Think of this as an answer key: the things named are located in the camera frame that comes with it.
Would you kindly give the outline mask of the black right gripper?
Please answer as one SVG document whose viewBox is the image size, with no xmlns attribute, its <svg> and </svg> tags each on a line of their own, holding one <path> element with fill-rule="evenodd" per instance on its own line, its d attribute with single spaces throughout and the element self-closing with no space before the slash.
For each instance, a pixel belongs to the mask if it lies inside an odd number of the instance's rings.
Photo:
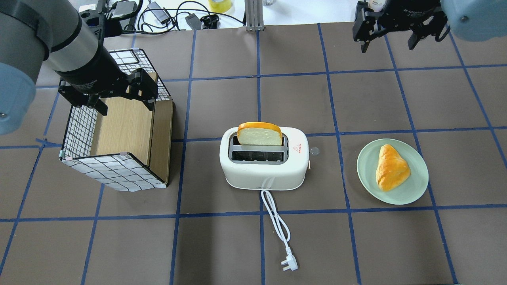
<svg viewBox="0 0 507 285">
<path fill-rule="evenodd" d="M 380 11 L 374 11 L 371 3 L 361 0 L 356 5 L 353 40 L 360 42 L 362 53 L 366 53 L 371 40 L 390 32 L 411 30 L 409 50 L 423 38 L 434 36 L 436 42 L 441 42 L 449 34 L 439 0 L 386 0 Z"/>
</svg>

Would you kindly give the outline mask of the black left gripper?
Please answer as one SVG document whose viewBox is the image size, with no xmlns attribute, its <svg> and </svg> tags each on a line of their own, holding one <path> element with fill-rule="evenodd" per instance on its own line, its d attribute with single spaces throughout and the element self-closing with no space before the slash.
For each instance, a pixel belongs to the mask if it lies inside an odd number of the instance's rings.
<svg viewBox="0 0 507 285">
<path fill-rule="evenodd" d="M 72 106 L 86 105 L 106 116 L 107 105 L 101 99 L 123 97 L 143 102 L 154 111 L 158 98 L 158 86 L 149 73 L 139 67 L 130 74 L 121 71 L 119 65 L 104 47 L 100 47 L 91 61 L 72 71 L 58 71 L 61 81 L 58 92 Z"/>
</svg>

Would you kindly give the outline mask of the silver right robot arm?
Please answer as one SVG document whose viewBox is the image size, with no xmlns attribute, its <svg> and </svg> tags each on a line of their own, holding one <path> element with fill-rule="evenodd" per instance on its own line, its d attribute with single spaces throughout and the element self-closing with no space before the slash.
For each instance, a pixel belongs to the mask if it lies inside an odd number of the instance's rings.
<svg viewBox="0 0 507 285">
<path fill-rule="evenodd" d="M 365 53 L 375 38 L 411 31 L 408 48 L 428 37 L 441 42 L 450 31 L 462 40 L 481 42 L 506 35 L 505 0 L 360 0 L 353 40 Z"/>
</svg>

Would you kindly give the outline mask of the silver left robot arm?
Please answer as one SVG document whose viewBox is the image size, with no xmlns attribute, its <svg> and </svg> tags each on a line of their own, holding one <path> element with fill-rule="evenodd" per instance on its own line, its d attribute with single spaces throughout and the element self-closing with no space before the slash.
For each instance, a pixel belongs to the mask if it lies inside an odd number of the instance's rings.
<svg viewBox="0 0 507 285">
<path fill-rule="evenodd" d="M 104 38 L 123 34 L 121 21 L 137 9 L 114 15 L 119 2 L 107 8 L 77 11 L 68 0 L 2 0 L 0 29 L 0 131 L 20 128 L 36 95 L 44 61 L 61 77 L 58 92 L 75 108 L 86 106 L 107 115 L 103 99 L 123 97 L 154 110 L 157 83 L 138 68 L 122 72 L 103 47 Z"/>
</svg>

